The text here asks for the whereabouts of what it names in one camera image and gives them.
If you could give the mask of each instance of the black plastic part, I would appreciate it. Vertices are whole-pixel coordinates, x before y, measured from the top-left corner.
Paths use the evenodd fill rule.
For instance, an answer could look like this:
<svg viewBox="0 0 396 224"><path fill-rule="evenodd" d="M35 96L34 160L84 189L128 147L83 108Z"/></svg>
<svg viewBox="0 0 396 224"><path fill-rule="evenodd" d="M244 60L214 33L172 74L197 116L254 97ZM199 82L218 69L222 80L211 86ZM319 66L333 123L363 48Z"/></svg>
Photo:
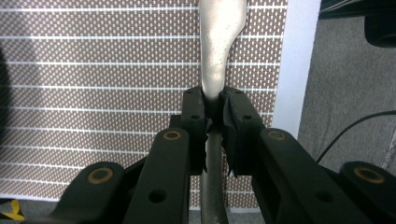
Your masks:
<svg viewBox="0 0 396 224"><path fill-rule="evenodd" d="M122 223L187 223L189 134L177 128L154 139Z"/></svg>
<svg viewBox="0 0 396 224"><path fill-rule="evenodd" d="M364 34L371 45L380 48L396 48L396 12L394 15L365 17Z"/></svg>
<svg viewBox="0 0 396 224"><path fill-rule="evenodd" d="M191 175L200 175L205 169L205 105L200 87L183 92L181 128L190 135Z"/></svg>
<svg viewBox="0 0 396 224"><path fill-rule="evenodd" d="M320 6L320 20L338 19L359 16L389 15L396 13L396 1L394 0L362 0L351 4L344 4L333 10L323 9L345 2L345 0L323 0Z"/></svg>
<svg viewBox="0 0 396 224"><path fill-rule="evenodd" d="M125 169L124 183L126 188L128 189L129 198L132 198L132 196L134 195L134 189L137 185L137 181L139 180L139 176L142 173L146 158L147 157L135 162L134 164Z"/></svg>
<svg viewBox="0 0 396 224"><path fill-rule="evenodd" d="M181 115L171 115L169 128L181 128Z"/></svg>
<svg viewBox="0 0 396 224"><path fill-rule="evenodd" d="M340 176L346 193L374 223L396 223L396 177L362 161L345 163Z"/></svg>
<svg viewBox="0 0 396 224"><path fill-rule="evenodd" d="M264 129L262 118L248 97L240 90L226 87L221 93L224 102L222 145L227 154L229 172L252 175L253 150Z"/></svg>
<svg viewBox="0 0 396 224"><path fill-rule="evenodd" d="M109 168L111 177L103 183L92 183L90 174ZM82 170L64 192L55 210L48 216L27 220L28 224L120 223L126 209L127 190L122 185L124 170L114 162L97 162Z"/></svg>
<svg viewBox="0 0 396 224"><path fill-rule="evenodd" d="M263 130L255 159L265 223L371 223L291 134Z"/></svg>

